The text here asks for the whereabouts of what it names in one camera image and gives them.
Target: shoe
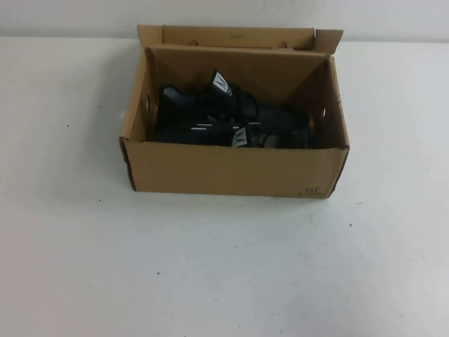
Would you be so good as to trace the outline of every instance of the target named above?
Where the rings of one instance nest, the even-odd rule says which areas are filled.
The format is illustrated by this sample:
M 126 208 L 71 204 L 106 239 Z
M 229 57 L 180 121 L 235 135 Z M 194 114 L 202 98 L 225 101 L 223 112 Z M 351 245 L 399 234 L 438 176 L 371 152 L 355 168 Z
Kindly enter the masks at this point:
M 223 100 L 217 99 L 214 80 L 200 93 L 183 93 L 172 85 L 159 89 L 159 109 L 156 130 L 186 121 L 213 118 L 218 121 L 233 121 L 236 110 L 230 109 Z
M 239 86 L 228 83 L 214 70 L 209 86 L 211 101 L 216 107 L 226 107 L 226 115 L 234 121 L 258 122 L 274 132 L 293 131 L 309 125 L 309 117 L 292 108 L 282 108 L 257 99 Z
M 157 131 L 152 142 L 190 145 L 232 146 L 232 138 L 241 123 L 232 121 L 186 121 Z
M 318 149 L 319 142 L 309 128 L 274 132 L 261 128 L 257 122 L 235 131 L 233 147 L 263 147 L 272 149 Z

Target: open cardboard box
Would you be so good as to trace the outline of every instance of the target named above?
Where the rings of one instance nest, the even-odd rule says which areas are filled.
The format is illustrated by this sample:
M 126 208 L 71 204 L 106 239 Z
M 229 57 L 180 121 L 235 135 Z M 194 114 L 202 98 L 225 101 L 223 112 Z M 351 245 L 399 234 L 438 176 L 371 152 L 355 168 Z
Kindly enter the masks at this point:
M 119 138 L 137 191 L 328 198 L 349 152 L 341 30 L 138 26 L 142 53 Z M 161 84 L 200 90 L 217 68 L 257 99 L 313 114 L 322 150 L 154 143 Z

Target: white wall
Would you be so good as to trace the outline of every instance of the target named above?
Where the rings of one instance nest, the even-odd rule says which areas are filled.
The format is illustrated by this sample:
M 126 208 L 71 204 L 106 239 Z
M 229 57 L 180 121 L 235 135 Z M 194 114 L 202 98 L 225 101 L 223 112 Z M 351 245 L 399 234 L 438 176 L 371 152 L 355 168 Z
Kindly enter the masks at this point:
M 0 0 L 0 35 L 134 37 L 137 23 L 345 29 L 449 40 L 448 0 Z

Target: white logo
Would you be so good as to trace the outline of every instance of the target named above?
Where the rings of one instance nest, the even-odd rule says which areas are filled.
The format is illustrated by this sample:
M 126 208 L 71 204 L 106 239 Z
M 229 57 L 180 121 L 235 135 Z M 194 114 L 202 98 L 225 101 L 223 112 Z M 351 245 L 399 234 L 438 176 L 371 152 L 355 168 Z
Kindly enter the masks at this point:
M 214 86 L 216 86 L 217 88 L 219 88 L 221 91 L 228 93 L 229 85 L 219 72 L 217 72 L 217 74 L 215 74 L 215 78 L 214 78 L 212 84 Z
M 234 134 L 234 137 L 232 138 L 232 146 L 233 147 L 240 147 L 247 145 L 248 141 L 246 140 L 246 128 L 241 128 L 240 130 L 237 130 Z

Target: black shoe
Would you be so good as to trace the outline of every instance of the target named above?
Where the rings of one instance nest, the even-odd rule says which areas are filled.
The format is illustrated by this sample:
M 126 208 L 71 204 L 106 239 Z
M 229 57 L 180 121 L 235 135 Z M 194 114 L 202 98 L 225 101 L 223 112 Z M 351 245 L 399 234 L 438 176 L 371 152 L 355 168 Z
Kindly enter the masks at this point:
M 214 106 L 221 109 L 226 107 L 226 115 L 234 121 L 259 122 L 273 132 L 294 131 L 309 126 L 306 114 L 292 108 L 257 101 L 239 86 L 228 83 L 217 70 L 213 72 L 209 92 Z
M 318 149 L 319 142 L 309 128 L 272 132 L 257 122 L 249 123 L 234 134 L 233 147 L 263 147 L 274 149 Z
M 237 118 L 235 107 L 217 95 L 217 82 L 212 81 L 200 93 L 183 93 L 176 87 L 162 86 L 159 90 L 159 109 L 156 130 L 186 121 L 213 118 L 218 121 L 242 120 Z
M 234 133 L 241 127 L 242 124 L 232 121 L 216 121 L 213 119 L 187 121 L 157 131 L 151 141 L 190 145 L 232 146 Z

